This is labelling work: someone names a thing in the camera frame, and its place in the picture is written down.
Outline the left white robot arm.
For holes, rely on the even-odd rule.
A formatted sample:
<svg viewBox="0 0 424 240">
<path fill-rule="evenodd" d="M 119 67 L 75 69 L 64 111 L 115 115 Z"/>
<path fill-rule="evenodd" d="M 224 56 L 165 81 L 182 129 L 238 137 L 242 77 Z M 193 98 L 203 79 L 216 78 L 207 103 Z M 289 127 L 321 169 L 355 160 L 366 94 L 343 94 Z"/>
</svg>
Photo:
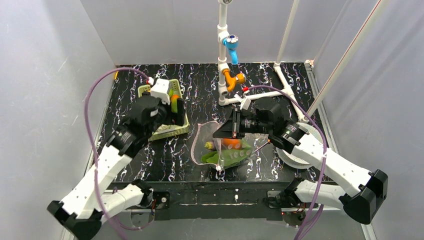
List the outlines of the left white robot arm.
<svg viewBox="0 0 424 240">
<path fill-rule="evenodd" d="M 144 148 L 161 125 L 182 126 L 185 102 L 173 95 L 170 103 L 143 95 L 112 132 L 94 165 L 62 200 L 53 200 L 47 210 L 78 240 L 91 240 L 111 217 L 133 207 L 150 207 L 154 189 L 134 180 L 122 190 L 102 197 L 116 175 Z"/>
</svg>

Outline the orange green mango toy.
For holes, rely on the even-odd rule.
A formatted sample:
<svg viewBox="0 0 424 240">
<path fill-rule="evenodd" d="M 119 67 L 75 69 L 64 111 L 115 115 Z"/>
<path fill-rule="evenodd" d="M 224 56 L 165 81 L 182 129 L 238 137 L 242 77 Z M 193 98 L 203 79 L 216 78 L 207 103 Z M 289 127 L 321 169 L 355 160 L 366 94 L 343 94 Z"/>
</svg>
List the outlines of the orange green mango toy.
<svg viewBox="0 0 424 240">
<path fill-rule="evenodd" d="M 180 99 L 181 97 L 179 96 L 179 95 L 177 95 L 177 94 L 173 94 L 171 97 L 170 97 L 170 105 L 171 105 L 171 111 L 173 112 L 173 113 L 178 113 L 178 100 Z"/>
</svg>

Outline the clear zip top bag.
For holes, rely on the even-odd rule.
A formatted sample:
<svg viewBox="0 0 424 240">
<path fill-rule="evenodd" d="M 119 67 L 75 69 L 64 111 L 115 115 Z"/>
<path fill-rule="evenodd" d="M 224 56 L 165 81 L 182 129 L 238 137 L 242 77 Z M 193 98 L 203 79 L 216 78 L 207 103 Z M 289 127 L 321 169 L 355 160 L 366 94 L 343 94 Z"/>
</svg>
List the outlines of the clear zip top bag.
<svg viewBox="0 0 424 240">
<path fill-rule="evenodd" d="M 213 133 L 220 126 L 221 124 L 218 123 L 217 121 L 209 121 L 205 123 L 199 123 L 197 125 L 194 140 L 190 148 L 190 158 L 195 164 L 199 166 L 209 166 L 220 172 L 228 168 L 237 167 L 237 166 L 246 164 L 250 161 L 256 160 L 259 157 L 259 151 L 256 152 L 255 154 L 251 153 L 250 157 L 247 158 L 244 162 L 233 165 L 233 166 L 227 166 L 227 167 L 222 167 L 219 164 L 213 164 L 213 163 L 202 163 L 201 157 L 211 151 L 204 147 L 206 142 L 213 141 L 218 151 L 220 151 L 221 147 L 223 146 L 221 143 L 221 138 L 213 137 Z M 260 147 L 262 144 L 264 144 L 268 140 L 268 136 L 265 134 L 247 133 L 245 137 L 240 140 L 241 142 L 244 141 L 248 145 L 250 145 L 252 147 L 252 152 L 253 152 L 255 149 Z"/>
</svg>

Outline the orange toy fruit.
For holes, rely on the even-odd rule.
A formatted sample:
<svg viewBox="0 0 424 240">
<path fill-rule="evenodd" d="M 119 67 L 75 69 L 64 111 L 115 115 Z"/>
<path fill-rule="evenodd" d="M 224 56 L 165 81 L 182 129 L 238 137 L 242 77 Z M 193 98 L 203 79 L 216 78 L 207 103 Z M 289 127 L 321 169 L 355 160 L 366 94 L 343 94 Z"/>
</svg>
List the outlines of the orange toy fruit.
<svg viewBox="0 0 424 240">
<path fill-rule="evenodd" d="M 234 139 L 234 138 L 222 138 L 221 144 L 226 149 L 236 149 L 239 150 L 242 148 L 242 142 L 240 139 Z"/>
</svg>

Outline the blue faucet valve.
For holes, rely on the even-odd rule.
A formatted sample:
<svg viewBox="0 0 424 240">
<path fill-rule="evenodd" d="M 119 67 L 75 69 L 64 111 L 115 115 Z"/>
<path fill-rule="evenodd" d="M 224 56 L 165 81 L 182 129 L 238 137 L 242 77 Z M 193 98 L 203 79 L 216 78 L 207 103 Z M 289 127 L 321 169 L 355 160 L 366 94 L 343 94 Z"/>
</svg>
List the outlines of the blue faucet valve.
<svg viewBox="0 0 424 240">
<path fill-rule="evenodd" d="M 239 38 L 234 34 L 230 34 L 226 36 L 225 38 L 223 38 L 222 40 L 222 44 L 226 47 L 228 54 L 230 55 L 230 58 L 231 58 L 231 63 L 233 65 L 239 64 L 239 59 L 237 55 L 238 41 L 239 41 Z"/>
</svg>

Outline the yellow handled screwdriver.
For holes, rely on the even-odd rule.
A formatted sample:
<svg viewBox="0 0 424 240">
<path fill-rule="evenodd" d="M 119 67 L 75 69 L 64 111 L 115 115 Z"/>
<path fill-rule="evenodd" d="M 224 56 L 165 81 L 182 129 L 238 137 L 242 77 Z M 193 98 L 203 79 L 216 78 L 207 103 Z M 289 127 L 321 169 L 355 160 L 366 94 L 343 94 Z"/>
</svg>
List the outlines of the yellow handled screwdriver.
<svg viewBox="0 0 424 240">
<path fill-rule="evenodd" d="M 252 152 L 252 155 L 253 154 L 255 154 L 255 153 L 257 153 L 259 150 L 261 150 L 262 148 L 264 148 L 266 145 L 268 145 L 268 144 L 270 144 L 270 140 L 268 139 L 264 144 L 262 144 L 261 146 L 259 146 L 257 149 L 255 149 L 253 152 Z"/>
</svg>

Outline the purple eggplant toy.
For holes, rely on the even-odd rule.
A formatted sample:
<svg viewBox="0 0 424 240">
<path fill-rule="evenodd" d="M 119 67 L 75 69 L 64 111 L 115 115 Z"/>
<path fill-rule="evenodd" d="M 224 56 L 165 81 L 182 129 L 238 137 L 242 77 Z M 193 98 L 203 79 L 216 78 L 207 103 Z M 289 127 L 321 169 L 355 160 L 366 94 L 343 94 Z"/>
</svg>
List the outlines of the purple eggplant toy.
<svg viewBox="0 0 424 240">
<path fill-rule="evenodd" d="M 208 150 L 211 150 L 211 151 L 215 151 L 215 150 L 216 150 L 216 146 L 215 146 L 215 143 L 214 143 L 213 141 L 207 141 L 207 142 L 204 144 L 204 147 L 205 147 L 206 149 L 208 149 Z"/>
</svg>

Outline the orange faucet valve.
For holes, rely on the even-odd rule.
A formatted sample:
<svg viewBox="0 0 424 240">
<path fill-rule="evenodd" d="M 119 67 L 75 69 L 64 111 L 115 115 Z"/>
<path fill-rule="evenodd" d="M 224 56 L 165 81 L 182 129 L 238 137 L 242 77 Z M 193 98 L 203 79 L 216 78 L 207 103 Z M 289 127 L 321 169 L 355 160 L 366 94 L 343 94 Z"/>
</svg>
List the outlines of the orange faucet valve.
<svg viewBox="0 0 424 240">
<path fill-rule="evenodd" d="M 222 74 L 225 78 L 225 82 L 227 83 L 227 91 L 232 92 L 237 84 L 243 84 L 246 81 L 246 76 L 244 73 L 238 73 L 235 76 L 231 76 L 230 70 L 228 68 L 223 69 Z"/>
</svg>

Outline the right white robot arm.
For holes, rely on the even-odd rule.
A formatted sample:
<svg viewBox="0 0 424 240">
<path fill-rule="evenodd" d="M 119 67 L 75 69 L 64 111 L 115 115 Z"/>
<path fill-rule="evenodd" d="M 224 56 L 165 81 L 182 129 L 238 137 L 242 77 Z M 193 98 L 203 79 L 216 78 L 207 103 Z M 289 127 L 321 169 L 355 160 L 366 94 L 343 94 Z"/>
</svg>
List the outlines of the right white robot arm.
<svg viewBox="0 0 424 240">
<path fill-rule="evenodd" d="M 242 139 L 246 134 L 265 134 L 269 142 L 315 168 L 325 165 L 323 173 L 336 184 L 321 184 L 295 178 L 283 191 L 266 197 L 270 208 L 297 206 L 301 203 L 323 204 L 344 212 L 353 220 L 368 225 L 387 198 L 388 175 L 370 171 L 343 158 L 315 138 L 298 122 L 291 120 L 272 97 L 257 99 L 253 108 L 233 108 L 226 122 L 213 137 Z"/>
</svg>

